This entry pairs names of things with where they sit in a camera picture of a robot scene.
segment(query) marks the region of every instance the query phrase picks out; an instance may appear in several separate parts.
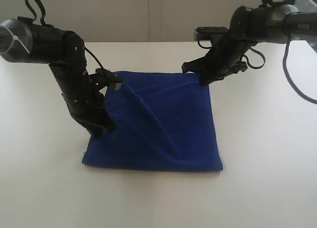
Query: folded cloth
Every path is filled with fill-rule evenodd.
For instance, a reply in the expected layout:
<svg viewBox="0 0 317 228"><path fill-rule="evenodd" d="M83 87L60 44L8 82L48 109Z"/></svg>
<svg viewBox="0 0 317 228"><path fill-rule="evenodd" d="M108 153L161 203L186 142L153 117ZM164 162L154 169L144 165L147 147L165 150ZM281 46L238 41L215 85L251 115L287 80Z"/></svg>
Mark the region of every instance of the folded cloth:
<svg viewBox="0 0 317 228"><path fill-rule="evenodd" d="M83 164L146 171L221 171L209 87L198 75L117 72L105 109L117 129L90 138Z"/></svg>

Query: table surface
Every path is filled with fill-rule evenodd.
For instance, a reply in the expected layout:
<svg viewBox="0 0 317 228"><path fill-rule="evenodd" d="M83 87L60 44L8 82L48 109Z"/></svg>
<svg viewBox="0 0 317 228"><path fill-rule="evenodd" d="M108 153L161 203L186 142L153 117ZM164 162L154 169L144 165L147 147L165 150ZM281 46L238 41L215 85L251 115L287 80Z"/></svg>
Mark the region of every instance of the table surface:
<svg viewBox="0 0 317 228"><path fill-rule="evenodd" d="M196 43L86 46L112 71L180 72L206 52ZM82 165L89 134L69 116L48 66L0 60L0 227L317 227L317 106L288 85L284 45L257 49L263 69L210 86L221 173ZM316 53L293 42L287 64L316 98Z"/></svg>

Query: blue towel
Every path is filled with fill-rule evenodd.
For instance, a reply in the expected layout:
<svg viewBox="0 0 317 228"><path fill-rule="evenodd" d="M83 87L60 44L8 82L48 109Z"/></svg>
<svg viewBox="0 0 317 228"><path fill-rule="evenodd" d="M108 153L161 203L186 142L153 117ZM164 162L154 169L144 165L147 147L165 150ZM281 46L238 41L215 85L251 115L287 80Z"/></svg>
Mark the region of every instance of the blue towel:
<svg viewBox="0 0 317 228"><path fill-rule="evenodd" d="M83 164L146 171L221 171L209 87L198 75L117 72L105 108L117 129L90 138Z"/></svg>

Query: blue cloth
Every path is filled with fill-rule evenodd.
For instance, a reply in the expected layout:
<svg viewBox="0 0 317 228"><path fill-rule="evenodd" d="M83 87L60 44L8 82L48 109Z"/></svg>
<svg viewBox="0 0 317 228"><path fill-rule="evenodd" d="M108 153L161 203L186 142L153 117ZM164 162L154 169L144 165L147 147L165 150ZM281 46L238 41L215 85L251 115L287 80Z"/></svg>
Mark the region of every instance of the blue cloth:
<svg viewBox="0 0 317 228"><path fill-rule="evenodd" d="M90 139L83 164L149 171L221 171L209 87L198 75L117 72L105 108L117 129Z"/></svg>

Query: white wall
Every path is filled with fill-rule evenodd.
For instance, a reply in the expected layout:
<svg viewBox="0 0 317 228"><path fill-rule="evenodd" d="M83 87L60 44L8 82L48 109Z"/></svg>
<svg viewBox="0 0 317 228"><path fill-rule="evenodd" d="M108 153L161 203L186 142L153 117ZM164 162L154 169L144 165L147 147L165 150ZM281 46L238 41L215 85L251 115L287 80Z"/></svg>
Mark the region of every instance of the white wall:
<svg viewBox="0 0 317 228"><path fill-rule="evenodd" d="M197 26L228 26L240 5L260 0L42 0L47 22L87 42L191 41ZM0 21L30 16L24 0L1 0Z"/></svg>

